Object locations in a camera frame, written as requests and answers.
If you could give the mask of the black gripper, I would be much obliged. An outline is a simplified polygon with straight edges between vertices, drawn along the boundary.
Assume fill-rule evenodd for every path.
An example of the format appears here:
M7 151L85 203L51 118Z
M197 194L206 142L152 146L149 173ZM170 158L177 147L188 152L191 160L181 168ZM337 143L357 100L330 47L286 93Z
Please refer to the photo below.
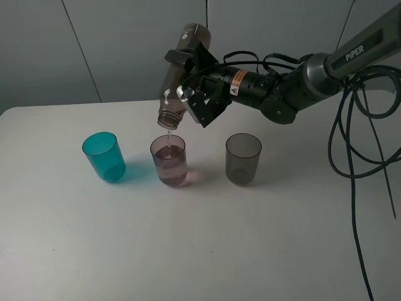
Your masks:
M190 42L188 51L169 50L165 60L175 65L186 65L189 76L196 75L198 87L196 105L230 105L229 78L231 67L218 64L203 42Z

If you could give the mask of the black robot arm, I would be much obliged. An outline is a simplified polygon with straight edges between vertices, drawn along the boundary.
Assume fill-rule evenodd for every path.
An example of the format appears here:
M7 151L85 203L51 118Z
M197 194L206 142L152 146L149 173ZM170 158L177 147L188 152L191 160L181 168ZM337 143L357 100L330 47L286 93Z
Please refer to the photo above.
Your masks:
M183 71L178 101L206 127L233 102L258 109L277 124L340 91L356 92L364 81L387 77L400 88L400 70L380 61L400 51L400 7L395 6L331 54L295 59L273 53L255 59L265 74L242 69L241 61L219 63L199 40L170 50L165 59Z

